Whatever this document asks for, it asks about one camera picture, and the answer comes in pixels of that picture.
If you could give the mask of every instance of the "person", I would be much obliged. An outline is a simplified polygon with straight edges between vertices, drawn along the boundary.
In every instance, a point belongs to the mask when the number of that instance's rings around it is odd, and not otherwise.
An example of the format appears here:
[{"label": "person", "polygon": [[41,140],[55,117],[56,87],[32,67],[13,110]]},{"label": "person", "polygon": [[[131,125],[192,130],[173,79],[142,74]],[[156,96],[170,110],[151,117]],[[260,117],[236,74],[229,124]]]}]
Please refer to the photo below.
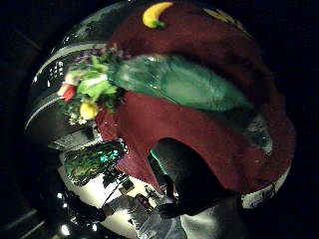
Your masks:
[{"label": "person", "polygon": [[97,208],[81,201],[79,197],[69,198],[67,203],[78,213],[85,215],[93,222],[104,221],[107,217],[118,211],[126,211],[135,227],[138,237],[141,239],[185,239],[187,238],[183,230],[179,217],[162,218],[160,216],[160,206],[172,203],[172,198],[164,196],[154,211],[149,214],[142,204],[127,195],[121,195],[110,202]]},{"label": "person", "polygon": [[[181,215],[194,216],[217,204],[229,204],[226,199],[237,195],[224,189],[200,155],[181,142],[172,138],[160,140],[152,155],[164,173],[162,178],[166,194],[151,214],[137,199],[127,195],[105,203],[100,209],[82,202],[78,197],[69,199],[67,203],[92,222],[101,222],[115,212],[126,211],[139,238],[183,239],[187,238],[187,234]],[[173,187],[178,193],[177,199],[173,195]],[[229,206],[221,206],[220,211],[225,210],[229,211]]]},{"label": "person", "polygon": [[[153,96],[127,88],[114,114],[102,111],[97,115],[97,127],[104,140],[120,136],[128,145],[129,153],[119,161],[117,168],[157,186],[148,155],[159,141],[173,138],[196,151],[223,188],[241,194],[242,207],[257,207],[281,187],[295,146],[295,130],[285,113],[284,98],[275,87],[273,74],[262,61],[258,44],[237,20],[223,11],[213,7],[207,10],[188,2],[174,2],[160,15],[166,26],[150,30],[141,18],[151,5],[128,16],[108,41],[110,46],[130,50],[132,55],[124,63],[126,67],[120,72],[123,74],[119,73],[123,76],[121,79],[132,83],[138,76],[149,79],[152,87],[160,82],[157,90],[163,91]],[[149,55],[152,57],[147,61],[145,56]],[[165,66],[161,65],[163,61],[169,67],[158,67]],[[201,67],[200,71],[191,71],[197,67]],[[212,76],[221,76],[219,83],[235,86],[253,110],[248,114],[243,107],[233,106],[231,110],[224,109],[221,118],[217,111],[209,114],[175,104],[180,99],[187,103],[203,99],[209,89],[205,86],[209,84],[204,84],[202,76],[206,76],[206,71],[202,68],[210,70]],[[164,73],[160,80],[152,78],[161,76],[160,73]],[[193,84],[189,84],[189,79],[194,79]],[[224,90],[216,88],[209,96],[213,99],[224,94]],[[166,100],[158,97],[168,94],[171,95]],[[231,105],[238,102],[227,99],[216,102]],[[181,160],[177,166],[184,164]]]}]

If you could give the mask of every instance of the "green object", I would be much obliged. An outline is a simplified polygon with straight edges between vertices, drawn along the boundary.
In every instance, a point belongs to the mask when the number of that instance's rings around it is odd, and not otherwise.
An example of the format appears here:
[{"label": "green object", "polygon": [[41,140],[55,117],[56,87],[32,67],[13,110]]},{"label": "green object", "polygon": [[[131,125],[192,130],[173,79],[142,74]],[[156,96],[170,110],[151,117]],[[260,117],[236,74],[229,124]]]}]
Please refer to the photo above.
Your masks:
[{"label": "green object", "polygon": [[72,183],[83,186],[100,173],[112,170],[126,152],[121,140],[100,142],[67,152],[64,167]]},{"label": "green object", "polygon": [[77,92],[78,94],[88,95],[92,102],[95,102],[101,95],[114,95],[117,92],[117,87],[111,86],[106,78],[89,79],[81,81]]},{"label": "green object", "polygon": [[[194,108],[242,133],[267,154],[272,140],[262,116],[245,95],[214,71],[177,56],[138,56],[120,63],[111,77],[127,91]],[[251,129],[256,118],[258,127]]]},{"label": "green object", "polygon": [[138,56],[124,61],[115,85],[198,110],[253,109],[244,94],[214,71],[180,57]]},{"label": "green object", "polygon": [[153,24],[156,27],[161,27],[161,28],[163,28],[165,26],[165,23],[164,22],[160,22],[160,21],[153,21]]}]

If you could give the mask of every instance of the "red cloth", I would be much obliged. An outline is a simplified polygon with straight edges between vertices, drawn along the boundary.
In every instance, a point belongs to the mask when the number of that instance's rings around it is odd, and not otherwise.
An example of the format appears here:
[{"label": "red cloth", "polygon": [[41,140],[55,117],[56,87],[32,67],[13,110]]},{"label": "red cloth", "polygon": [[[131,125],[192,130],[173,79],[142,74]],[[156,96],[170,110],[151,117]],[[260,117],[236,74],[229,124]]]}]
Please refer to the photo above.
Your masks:
[{"label": "red cloth", "polygon": [[128,17],[110,43],[133,56],[178,54],[218,71],[260,109],[273,152],[267,156],[232,128],[194,109],[127,92],[113,116],[104,111],[97,117],[104,140],[122,137],[128,144],[119,169],[157,185],[147,157],[157,141],[172,137],[197,151],[227,189],[248,193],[278,179],[291,163],[295,132],[255,42],[188,3],[175,3],[162,13],[163,29],[149,29],[142,22],[148,7]]}]

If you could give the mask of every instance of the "yellow banana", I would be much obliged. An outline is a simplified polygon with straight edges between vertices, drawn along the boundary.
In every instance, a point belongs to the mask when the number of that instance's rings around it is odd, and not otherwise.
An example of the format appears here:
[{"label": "yellow banana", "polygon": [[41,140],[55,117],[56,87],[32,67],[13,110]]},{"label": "yellow banana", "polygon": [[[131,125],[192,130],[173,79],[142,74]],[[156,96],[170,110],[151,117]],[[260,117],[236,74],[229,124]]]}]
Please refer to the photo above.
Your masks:
[{"label": "yellow banana", "polygon": [[149,28],[164,27],[165,23],[159,20],[160,14],[172,4],[172,2],[160,2],[151,6],[143,14],[143,23]]},{"label": "yellow banana", "polygon": [[232,25],[235,25],[239,30],[241,30],[244,33],[246,33],[247,35],[249,35],[247,33],[247,31],[244,29],[244,27],[242,26],[242,24],[238,20],[236,20],[236,19],[232,18],[231,16],[229,16],[227,13],[225,13],[225,12],[219,10],[219,9],[216,9],[215,11],[213,11],[213,10],[210,10],[210,9],[207,9],[207,8],[203,8],[203,10],[207,14],[212,16],[213,18],[215,18],[217,20],[220,20],[222,22],[226,22],[226,23],[230,23]]}]

